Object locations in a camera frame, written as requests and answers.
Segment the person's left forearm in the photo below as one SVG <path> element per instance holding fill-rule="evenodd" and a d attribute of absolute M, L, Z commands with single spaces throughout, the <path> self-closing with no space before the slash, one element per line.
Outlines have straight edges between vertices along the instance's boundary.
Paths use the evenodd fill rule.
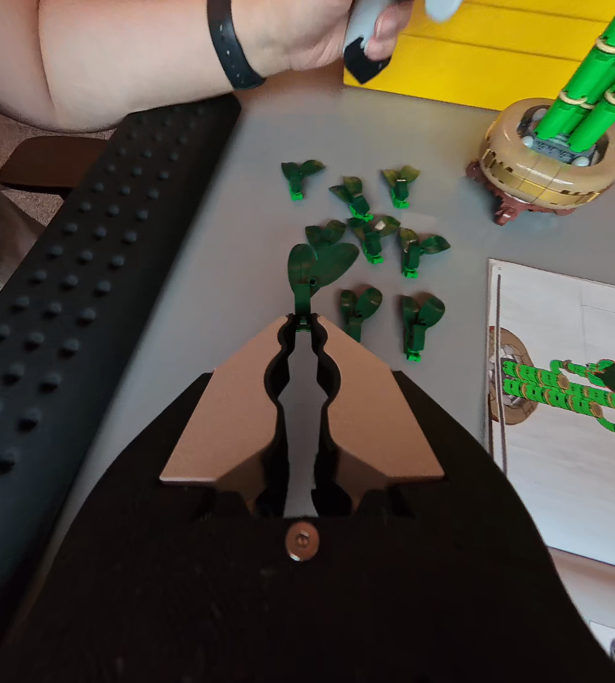
<path fill-rule="evenodd" d="M 0 113 L 49 131 L 231 91 L 205 1 L 0 1 Z"/>

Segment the black wristband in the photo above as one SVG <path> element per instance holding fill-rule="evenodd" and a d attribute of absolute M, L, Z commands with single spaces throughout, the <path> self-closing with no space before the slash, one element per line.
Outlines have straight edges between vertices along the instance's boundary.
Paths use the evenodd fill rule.
<path fill-rule="evenodd" d="M 223 72 L 235 91 L 254 90 L 266 79 L 248 62 L 236 35 L 231 1 L 206 2 L 208 27 L 212 46 Z"/>

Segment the lego bamboo plant model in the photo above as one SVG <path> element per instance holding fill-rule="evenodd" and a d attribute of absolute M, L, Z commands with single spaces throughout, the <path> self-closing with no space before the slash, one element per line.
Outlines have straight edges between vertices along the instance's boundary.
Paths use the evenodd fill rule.
<path fill-rule="evenodd" d="M 613 185 L 615 15 L 555 99 L 500 112 L 465 175 L 499 199 L 499 226 L 525 211 L 569 215 Z"/>

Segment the green lego leaves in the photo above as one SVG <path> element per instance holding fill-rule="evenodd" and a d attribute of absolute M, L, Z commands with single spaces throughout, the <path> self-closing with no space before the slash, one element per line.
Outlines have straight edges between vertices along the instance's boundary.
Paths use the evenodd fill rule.
<path fill-rule="evenodd" d="M 304 199 L 304 181 L 319 174 L 325 165 L 315 159 L 302 163 L 283 162 L 281 173 L 286 179 L 293 201 Z M 410 186 L 415 183 L 420 170 L 411 165 L 399 169 L 383 169 L 382 177 L 388 185 L 393 207 L 409 207 Z M 441 235 L 420 236 L 411 229 L 404 228 L 400 221 L 390 215 L 374 216 L 368 200 L 363 194 L 363 183 L 357 176 L 344 176 L 340 184 L 331 186 L 329 192 L 346 204 L 350 217 L 348 221 L 333 219 L 324 226 L 306 226 L 304 229 L 307 244 L 316 252 L 330 244 L 342 242 L 347 229 L 358 241 L 359 252 L 371 265 L 384 262 L 383 240 L 390 235 L 399 239 L 401 250 L 401 274 L 408 279 L 418 277 L 418 269 L 423 256 L 436 255 L 450 249 L 450 244 Z M 342 290 L 339 296 L 339 309 L 344 320 L 345 331 L 354 341 L 361 341 L 363 322 L 371 318 L 382 304 L 382 293 L 376 287 L 369 287 L 361 295 L 352 290 Z M 445 304 L 431 296 L 424 303 L 418 303 L 412 296 L 401 298 L 403 320 L 403 351 L 409 361 L 420 362 L 425 348 L 428 330 L 439 323 L 445 315 Z"/>

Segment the black studded panel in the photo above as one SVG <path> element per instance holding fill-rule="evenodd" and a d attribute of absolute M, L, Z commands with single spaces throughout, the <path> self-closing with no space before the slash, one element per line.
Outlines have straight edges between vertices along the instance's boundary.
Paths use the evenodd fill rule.
<path fill-rule="evenodd" d="M 0 640 L 36 573 L 241 112 L 127 116 L 0 292 Z"/>

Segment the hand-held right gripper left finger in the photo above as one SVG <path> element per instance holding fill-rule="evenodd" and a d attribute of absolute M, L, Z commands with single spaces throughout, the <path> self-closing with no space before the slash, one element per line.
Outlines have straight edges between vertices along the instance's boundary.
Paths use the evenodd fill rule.
<path fill-rule="evenodd" d="M 235 492 L 251 512 L 283 517 L 290 466 L 279 397 L 290 381 L 296 323 L 294 314 L 281 316 L 212 372 L 162 483 Z"/>

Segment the green lego leaf piece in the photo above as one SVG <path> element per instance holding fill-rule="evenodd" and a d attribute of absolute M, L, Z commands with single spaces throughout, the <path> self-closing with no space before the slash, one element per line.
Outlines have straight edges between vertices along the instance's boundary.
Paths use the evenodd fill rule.
<path fill-rule="evenodd" d="M 292 248 L 287 276 L 295 298 L 297 329 L 311 330 L 312 296 L 344 275 L 359 253 L 359 248 L 350 243 L 330 244 L 319 252 L 309 244 L 297 244 Z"/>

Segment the lego instruction booklet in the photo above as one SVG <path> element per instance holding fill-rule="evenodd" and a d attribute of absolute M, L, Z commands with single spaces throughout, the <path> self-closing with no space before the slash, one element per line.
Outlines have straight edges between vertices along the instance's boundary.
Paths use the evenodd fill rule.
<path fill-rule="evenodd" d="M 615 664 L 615 286 L 488 267 L 493 459 Z"/>

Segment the person's left hand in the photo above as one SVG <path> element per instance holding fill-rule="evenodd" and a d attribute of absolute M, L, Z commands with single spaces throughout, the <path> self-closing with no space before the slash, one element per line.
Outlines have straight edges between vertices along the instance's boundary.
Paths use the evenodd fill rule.
<path fill-rule="evenodd" d="M 353 1 L 233 1 L 235 34 L 264 78 L 326 67 L 343 56 Z"/>

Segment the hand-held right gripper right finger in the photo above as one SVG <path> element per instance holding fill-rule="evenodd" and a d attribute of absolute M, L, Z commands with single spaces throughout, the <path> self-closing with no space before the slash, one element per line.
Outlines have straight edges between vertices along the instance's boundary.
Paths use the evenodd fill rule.
<path fill-rule="evenodd" d="M 392 369 L 324 316 L 312 315 L 320 415 L 312 501 L 346 517 L 370 491 L 440 481 L 442 469 Z"/>

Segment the yellow plastic bin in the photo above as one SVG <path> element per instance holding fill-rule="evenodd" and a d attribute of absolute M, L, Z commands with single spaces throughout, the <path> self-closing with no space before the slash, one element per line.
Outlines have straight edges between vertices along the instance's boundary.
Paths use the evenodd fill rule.
<path fill-rule="evenodd" d="M 615 15 L 615 1 L 464 1 L 447 22 L 422 1 L 390 64 L 363 85 L 501 111 L 553 99 Z"/>

